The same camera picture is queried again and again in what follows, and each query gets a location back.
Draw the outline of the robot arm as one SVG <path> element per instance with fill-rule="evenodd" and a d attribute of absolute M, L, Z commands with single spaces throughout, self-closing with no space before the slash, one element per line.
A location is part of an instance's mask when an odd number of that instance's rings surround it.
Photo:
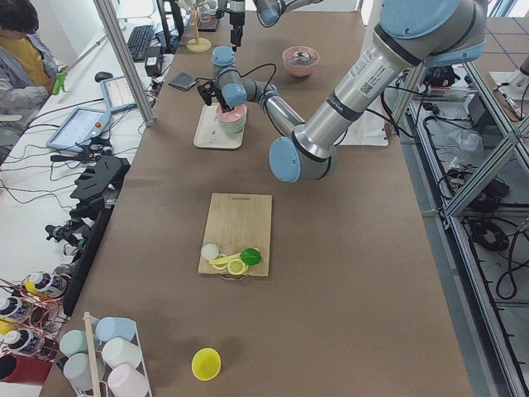
<path fill-rule="evenodd" d="M 485 1 L 383 1 L 371 45 L 308 120 L 279 96 L 273 84 L 243 78 L 229 46 L 212 52 L 212 85 L 225 108 L 258 103 L 281 132 L 269 149 L 269 166 L 278 180 L 322 179 L 337 165 L 336 140 L 400 72 L 481 56 L 487 8 Z"/>
<path fill-rule="evenodd" d="M 311 4 L 317 4 L 319 1 L 309 0 L 262 0 L 254 1 L 258 21 L 263 27 L 272 27 L 275 25 L 280 17 L 286 12 L 293 11 L 300 7 L 305 7 Z M 231 24 L 230 42 L 232 49 L 237 51 L 241 46 L 242 37 L 245 26 L 245 1 L 224 1 L 222 6 L 219 6 L 224 12 L 229 14 L 229 21 Z"/>

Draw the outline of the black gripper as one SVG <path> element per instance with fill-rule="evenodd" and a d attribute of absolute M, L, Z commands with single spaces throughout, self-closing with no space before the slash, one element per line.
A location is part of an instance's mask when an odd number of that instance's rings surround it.
<path fill-rule="evenodd" d="M 222 90 L 215 86 L 214 87 L 214 93 L 215 93 L 215 98 L 217 99 L 220 107 L 221 107 L 221 111 L 222 113 L 227 113 L 227 112 L 231 112 L 234 110 L 233 107 L 231 107 L 225 100 L 223 94 L 222 94 Z"/>
<path fill-rule="evenodd" d="M 244 25 L 245 25 L 245 12 L 231 12 L 230 13 L 230 24 L 231 24 L 231 47 L 234 51 L 241 46 L 241 40 L 243 37 Z"/>

